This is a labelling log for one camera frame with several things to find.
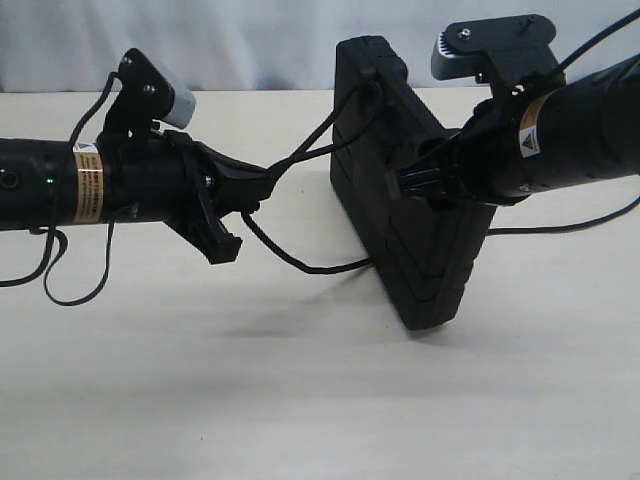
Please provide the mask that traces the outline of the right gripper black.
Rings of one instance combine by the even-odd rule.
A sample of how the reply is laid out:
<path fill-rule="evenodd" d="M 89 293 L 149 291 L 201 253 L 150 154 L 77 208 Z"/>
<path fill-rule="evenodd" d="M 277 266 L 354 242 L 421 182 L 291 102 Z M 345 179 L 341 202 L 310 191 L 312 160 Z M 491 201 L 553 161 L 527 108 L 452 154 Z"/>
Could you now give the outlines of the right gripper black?
<path fill-rule="evenodd" d="M 544 103 L 540 92 L 481 101 L 460 132 L 426 142 L 426 152 L 397 170 L 399 194 L 502 206 L 543 193 L 545 184 L 525 171 L 520 131 Z"/>

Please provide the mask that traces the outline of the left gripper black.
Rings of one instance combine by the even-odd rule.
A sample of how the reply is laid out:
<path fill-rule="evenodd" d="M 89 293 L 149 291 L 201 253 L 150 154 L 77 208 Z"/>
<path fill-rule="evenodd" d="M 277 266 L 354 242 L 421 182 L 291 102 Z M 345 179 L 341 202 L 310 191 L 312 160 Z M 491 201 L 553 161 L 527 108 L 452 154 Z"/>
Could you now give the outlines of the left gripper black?
<path fill-rule="evenodd" d="M 254 213 L 275 186 L 267 168 L 174 130 L 144 138 L 101 133 L 99 151 L 107 167 L 101 220 L 108 244 L 117 223 L 163 222 L 210 264 L 234 262 L 242 240 L 220 218 Z"/>

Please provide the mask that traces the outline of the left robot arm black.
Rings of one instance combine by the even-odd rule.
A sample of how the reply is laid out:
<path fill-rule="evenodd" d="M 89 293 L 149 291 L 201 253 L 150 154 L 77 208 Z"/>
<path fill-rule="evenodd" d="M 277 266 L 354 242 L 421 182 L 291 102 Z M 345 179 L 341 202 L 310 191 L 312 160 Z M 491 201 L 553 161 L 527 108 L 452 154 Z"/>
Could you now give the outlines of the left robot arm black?
<path fill-rule="evenodd" d="M 211 264 L 236 260 L 241 239 L 222 223 L 270 197 L 267 169 L 167 130 L 138 142 L 103 134 L 63 141 L 1 142 L 1 228 L 162 222 Z"/>

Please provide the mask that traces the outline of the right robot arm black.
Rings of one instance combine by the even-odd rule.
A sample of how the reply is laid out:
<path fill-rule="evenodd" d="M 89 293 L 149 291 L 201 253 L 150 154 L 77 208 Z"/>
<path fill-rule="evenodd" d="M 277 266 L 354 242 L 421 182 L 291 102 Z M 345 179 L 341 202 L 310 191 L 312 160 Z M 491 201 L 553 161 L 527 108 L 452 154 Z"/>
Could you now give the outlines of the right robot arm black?
<path fill-rule="evenodd" d="M 639 58 L 477 106 L 463 128 L 387 174 L 394 197 L 514 205 L 639 172 Z"/>

